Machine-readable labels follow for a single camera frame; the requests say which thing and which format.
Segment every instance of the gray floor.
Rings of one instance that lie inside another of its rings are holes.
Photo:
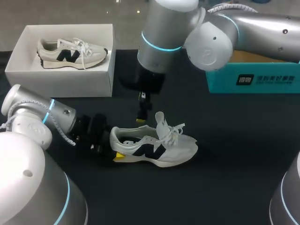
[[[300,0],[239,2],[260,12],[300,16]],[[13,50],[26,25],[78,23],[112,23],[117,48],[136,49],[147,8],[146,0],[0,0],[0,51]]]

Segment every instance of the white shoelace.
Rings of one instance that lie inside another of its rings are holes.
[[[159,141],[156,141],[156,143],[177,145],[178,144],[178,136],[183,133],[182,128],[184,126],[185,126],[184,123],[177,125],[175,127],[169,126],[169,129],[170,129],[169,133],[164,138],[160,139]]]
[[[73,50],[79,50],[80,54],[81,54],[81,63],[82,63],[82,66],[83,66],[83,69],[86,70],[85,66],[84,66],[84,59],[83,57],[86,56],[86,57],[89,57],[93,54],[92,50],[90,49],[89,47],[89,44],[78,39],[78,38],[74,38],[73,39],[74,41],[73,42],[69,42],[69,41],[65,41],[63,39],[58,39],[57,41],[57,47],[59,48],[60,44],[61,43],[65,43],[69,46],[71,46],[71,48]]]

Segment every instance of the sneaker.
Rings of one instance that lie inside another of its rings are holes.
[[[187,162],[196,154],[197,140],[182,135],[185,124],[169,126],[163,112],[156,113],[155,118],[156,129],[147,125],[134,129],[112,129],[111,148],[123,156],[116,157],[115,162],[149,161],[159,167],[170,167]]]
[[[102,62],[108,50],[74,38],[73,41],[58,39],[57,42],[39,40],[37,53],[45,69],[62,67],[87,69]]]

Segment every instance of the shoe box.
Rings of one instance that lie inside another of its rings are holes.
[[[114,37],[112,24],[26,26],[7,64],[7,79],[11,85],[20,84],[51,98],[111,97],[116,54]],[[60,38],[79,38],[103,46],[108,55],[98,66],[87,70],[44,69],[37,54],[38,40],[57,41]]]
[[[229,63],[206,72],[210,93],[300,93],[300,64],[234,51]]]

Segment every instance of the black n logo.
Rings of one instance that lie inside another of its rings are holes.
[[[71,56],[71,50],[64,49],[64,50],[61,50],[61,52],[56,60],[63,61],[64,59],[66,59],[67,62],[75,62],[79,56],[80,56],[80,53],[77,50]]]
[[[160,145],[156,151],[154,152],[152,144],[143,144],[138,150],[135,151],[133,156],[143,156],[147,158],[152,158],[158,160],[165,152],[165,148],[163,145]]]

